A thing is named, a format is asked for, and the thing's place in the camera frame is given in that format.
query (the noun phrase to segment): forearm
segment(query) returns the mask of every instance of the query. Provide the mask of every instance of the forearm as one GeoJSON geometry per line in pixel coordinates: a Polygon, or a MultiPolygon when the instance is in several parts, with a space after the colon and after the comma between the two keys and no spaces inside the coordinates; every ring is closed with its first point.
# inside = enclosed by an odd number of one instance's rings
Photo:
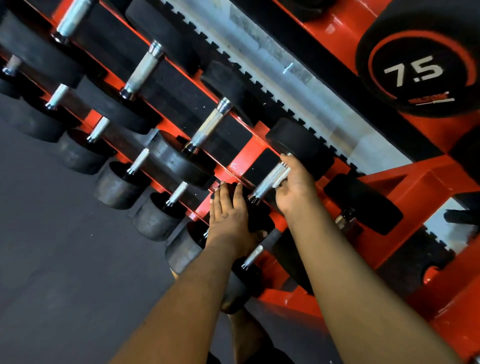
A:
{"type": "Polygon", "coordinates": [[[112,363],[204,364],[234,256],[229,244],[206,247],[112,363]]]}
{"type": "Polygon", "coordinates": [[[320,202],[287,216],[325,322],[346,364],[459,363],[357,254],[320,202]]]}

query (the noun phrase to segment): hand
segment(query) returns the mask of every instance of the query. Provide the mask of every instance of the hand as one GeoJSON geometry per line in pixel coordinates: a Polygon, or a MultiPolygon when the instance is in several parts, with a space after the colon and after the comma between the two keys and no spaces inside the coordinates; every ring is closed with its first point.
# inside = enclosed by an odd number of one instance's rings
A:
{"type": "Polygon", "coordinates": [[[288,217],[296,208],[319,201],[315,181],[303,164],[294,156],[281,155],[280,158],[291,169],[288,178],[276,189],[276,204],[288,217]]]}
{"type": "Polygon", "coordinates": [[[267,236],[266,231],[248,231],[247,204],[242,189],[239,183],[232,203],[227,184],[222,182],[215,191],[214,199],[210,200],[210,230],[206,246],[230,247],[235,259],[248,256],[267,236]]]}

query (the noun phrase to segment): person's left arm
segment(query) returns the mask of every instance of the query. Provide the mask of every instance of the person's left arm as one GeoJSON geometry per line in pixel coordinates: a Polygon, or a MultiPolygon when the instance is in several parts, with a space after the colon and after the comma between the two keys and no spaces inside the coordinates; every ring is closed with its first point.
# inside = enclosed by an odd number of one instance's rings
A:
{"type": "Polygon", "coordinates": [[[248,232],[242,186],[233,203],[222,183],[210,202],[204,251],[179,276],[111,361],[136,364],[205,364],[233,262],[258,242],[248,232]]]}

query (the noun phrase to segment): leg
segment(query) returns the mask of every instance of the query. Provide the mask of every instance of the leg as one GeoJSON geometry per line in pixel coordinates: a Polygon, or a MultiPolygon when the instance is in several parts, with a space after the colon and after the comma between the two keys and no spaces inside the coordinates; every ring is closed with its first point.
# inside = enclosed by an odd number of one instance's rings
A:
{"type": "Polygon", "coordinates": [[[245,309],[228,316],[232,326],[233,350],[236,364],[245,364],[254,354],[273,343],[262,325],[245,309]]]}

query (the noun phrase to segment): person's left hand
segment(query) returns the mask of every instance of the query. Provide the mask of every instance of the person's left hand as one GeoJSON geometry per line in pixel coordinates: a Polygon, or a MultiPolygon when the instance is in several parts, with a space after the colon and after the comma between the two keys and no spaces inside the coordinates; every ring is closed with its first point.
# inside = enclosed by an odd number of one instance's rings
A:
{"type": "Polygon", "coordinates": [[[248,256],[267,236],[266,231],[248,231],[247,204],[243,198],[242,184],[235,188],[233,203],[225,182],[215,191],[210,201],[210,230],[206,246],[231,246],[235,259],[248,256]]]}

